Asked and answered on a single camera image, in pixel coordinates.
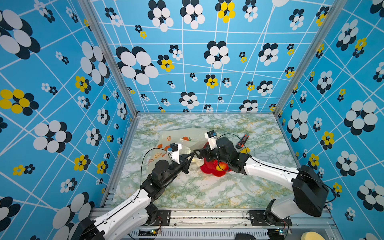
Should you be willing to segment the red flower-shaped plate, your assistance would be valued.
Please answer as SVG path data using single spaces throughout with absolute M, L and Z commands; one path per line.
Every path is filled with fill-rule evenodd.
M 229 171 L 228 172 L 218 172 L 216 170 L 216 166 L 218 163 L 221 163 L 221 162 L 218 162 L 217 160 L 214 160 L 212 162 L 207 162 L 205 159 L 204 159 L 204 163 L 202 166 L 200 166 L 200 170 L 204 173 L 204 174 L 207 174 L 207 175 L 213 175 L 215 177 L 223 177 L 226 173 L 228 172 L 231 172 L 230 168 L 229 168 Z

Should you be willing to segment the translucent cream plastic bag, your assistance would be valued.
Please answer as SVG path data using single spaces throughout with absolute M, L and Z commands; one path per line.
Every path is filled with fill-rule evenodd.
M 151 173 L 156 168 L 156 163 L 165 160 L 168 162 L 171 170 L 175 168 L 176 163 L 170 156 L 172 147 L 170 144 L 178 145 L 179 155 L 189 155 L 194 150 L 202 149 L 208 142 L 205 134 L 209 130 L 206 128 L 186 128 L 171 131 L 161 131 L 160 138 L 157 141 L 156 149 L 152 150 L 147 163 L 148 171 Z

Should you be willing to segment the red yellow mango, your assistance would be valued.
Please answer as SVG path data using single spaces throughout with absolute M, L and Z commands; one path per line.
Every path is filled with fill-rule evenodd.
M 218 172 L 228 172 L 229 171 L 229 167 L 226 163 L 218 163 L 217 166 L 216 166 L 216 170 Z

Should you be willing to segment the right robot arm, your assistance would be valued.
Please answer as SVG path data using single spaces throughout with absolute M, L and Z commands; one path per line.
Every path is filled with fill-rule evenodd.
M 226 137 L 209 138 L 206 146 L 194 153 L 199 159 L 224 163 L 235 173 L 263 178 L 290 190 L 291 195 L 272 199 L 264 211 L 264 219 L 271 226 L 297 214 L 322 216 L 331 188 L 309 166 L 289 168 L 267 163 L 239 152 Z

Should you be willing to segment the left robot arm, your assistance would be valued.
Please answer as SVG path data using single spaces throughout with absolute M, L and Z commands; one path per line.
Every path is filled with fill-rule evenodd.
M 151 174 L 131 197 L 106 214 L 91 220 L 85 218 L 75 228 L 70 240 L 120 240 L 131 231 L 152 223 L 156 219 L 158 208 L 154 205 L 165 188 L 179 173 L 189 173 L 189 167 L 195 154 L 180 155 L 179 161 L 169 163 L 166 160 L 156 162 Z

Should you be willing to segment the yellow round object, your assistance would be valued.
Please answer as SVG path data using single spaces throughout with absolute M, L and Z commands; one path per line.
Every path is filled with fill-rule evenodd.
M 305 232 L 302 234 L 301 240 L 325 240 L 325 238 L 316 232 Z

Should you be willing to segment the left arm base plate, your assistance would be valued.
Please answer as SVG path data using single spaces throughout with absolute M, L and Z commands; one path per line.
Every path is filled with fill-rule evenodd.
M 171 210 L 157 210 L 149 215 L 144 223 L 145 226 L 169 226 L 171 220 Z

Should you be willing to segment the aluminium front rail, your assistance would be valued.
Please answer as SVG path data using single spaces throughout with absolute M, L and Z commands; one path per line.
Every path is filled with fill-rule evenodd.
M 170 209 L 169 226 L 142 225 L 121 240 L 299 240 L 305 232 L 316 232 L 326 240 L 340 240 L 331 214 L 324 211 L 320 218 L 299 214 L 288 217 L 291 227 L 254 227 L 246 219 L 248 209 Z M 106 214 L 96 209 L 91 219 Z

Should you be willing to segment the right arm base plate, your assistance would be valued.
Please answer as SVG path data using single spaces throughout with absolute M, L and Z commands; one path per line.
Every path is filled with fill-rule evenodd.
M 265 213 L 265 210 L 249 210 L 246 219 L 254 227 L 291 227 L 292 221 L 289 218 L 279 219 L 273 214 Z

